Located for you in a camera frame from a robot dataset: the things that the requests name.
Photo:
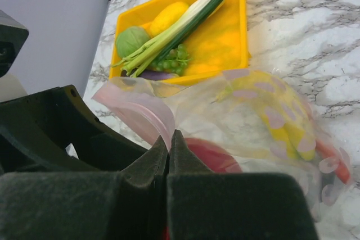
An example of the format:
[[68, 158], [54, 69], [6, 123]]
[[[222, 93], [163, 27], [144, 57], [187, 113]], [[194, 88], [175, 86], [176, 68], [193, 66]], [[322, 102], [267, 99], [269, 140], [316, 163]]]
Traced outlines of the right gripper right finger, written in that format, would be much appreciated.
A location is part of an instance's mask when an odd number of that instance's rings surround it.
[[317, 239], [303, 191], [280, 173], [214, 173], [175, 131], [167, 176], [170, 239]]

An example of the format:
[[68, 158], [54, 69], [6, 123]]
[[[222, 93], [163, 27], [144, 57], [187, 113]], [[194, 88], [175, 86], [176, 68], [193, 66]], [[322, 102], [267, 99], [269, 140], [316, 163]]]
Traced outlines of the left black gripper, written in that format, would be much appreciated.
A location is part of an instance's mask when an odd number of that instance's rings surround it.
[[146, 149], [102, 123], [73, 85], [1, 103], [1, 172], [121, 171]]

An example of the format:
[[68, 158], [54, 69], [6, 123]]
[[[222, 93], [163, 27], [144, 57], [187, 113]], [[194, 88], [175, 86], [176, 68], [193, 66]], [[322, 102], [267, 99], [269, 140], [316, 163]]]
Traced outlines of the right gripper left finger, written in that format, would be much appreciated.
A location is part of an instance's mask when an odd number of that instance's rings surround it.
[[162, 239], [169, 155], [158, 139], [122, 171], [1, 176], [2, 239]]

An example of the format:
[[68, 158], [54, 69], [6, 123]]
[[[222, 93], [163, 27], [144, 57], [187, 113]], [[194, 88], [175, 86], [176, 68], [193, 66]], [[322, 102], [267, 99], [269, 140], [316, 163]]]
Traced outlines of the red toy apple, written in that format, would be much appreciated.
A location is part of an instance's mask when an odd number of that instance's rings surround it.
[[204, 139], [186, 138], [187, 147], [215, 173], [241, 173], [238, 162], [222, 147]]

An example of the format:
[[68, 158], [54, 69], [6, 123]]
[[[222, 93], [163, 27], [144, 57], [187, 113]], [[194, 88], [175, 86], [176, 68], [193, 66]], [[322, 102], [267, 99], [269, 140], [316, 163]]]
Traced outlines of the clear zip top bag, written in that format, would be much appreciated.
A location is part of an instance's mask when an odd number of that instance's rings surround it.
[[337, 201], [352, 182], [348, 153], [334, 142], [318, 123], [310, 103], [298, 92], [316, 139], [332, 144], [350, 171], [350, 182], [344, 184], [335, 173], [320, 172], [320, 155], [314, 159], [286, 160], [269, 149], [273, 138], [252, 106], [218, 95], [228, 86], [222, 73], [192, 86], [168, 84], [142, 78], [116, 77], [106, 82], [93, 99], [106, 106], [125, 125], [148, 144], [162, 139], [172, 149], [175, 131], [186, 138], [212, 142], [226, 150], [242, 172], [278, 172], [293, 176], [301, 186], [315, 221]]

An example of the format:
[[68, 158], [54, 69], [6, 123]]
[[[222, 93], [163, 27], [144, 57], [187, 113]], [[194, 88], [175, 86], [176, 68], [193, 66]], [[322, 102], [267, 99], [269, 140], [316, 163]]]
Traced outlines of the yellow toy bananas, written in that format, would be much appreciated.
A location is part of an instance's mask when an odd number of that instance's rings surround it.
[[228, 86], [218, 100], [232, 96], [247, 102], [264, 122], [273, 143], [270, 151], [286, 160], [310, 161], [315, 157], [316, 136], [297, 92], [284, 80], [264, 71], [249, 69], [222, 72]]

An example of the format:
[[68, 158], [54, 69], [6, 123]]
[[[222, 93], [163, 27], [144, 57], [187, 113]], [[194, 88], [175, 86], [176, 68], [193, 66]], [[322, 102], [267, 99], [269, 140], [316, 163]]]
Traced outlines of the red toy chili pepper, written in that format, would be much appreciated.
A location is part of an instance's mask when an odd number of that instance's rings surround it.
[[322, 158], [318, 166], [324, 174], [335, 173], [344, 184], [350, 182], [350, 171], [337, 149], [330, 143], [316, 139], [316, 151]]

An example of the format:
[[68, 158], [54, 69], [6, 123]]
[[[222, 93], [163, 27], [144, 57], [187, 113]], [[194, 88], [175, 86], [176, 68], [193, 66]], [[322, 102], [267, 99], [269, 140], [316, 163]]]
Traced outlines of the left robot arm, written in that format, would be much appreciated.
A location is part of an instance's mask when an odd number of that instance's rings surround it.
[[26, 94], [10, 73], [29, 32], [1, 13], [1, 173], [121, 171], [145, 149], [103, 124], [73, 85]]

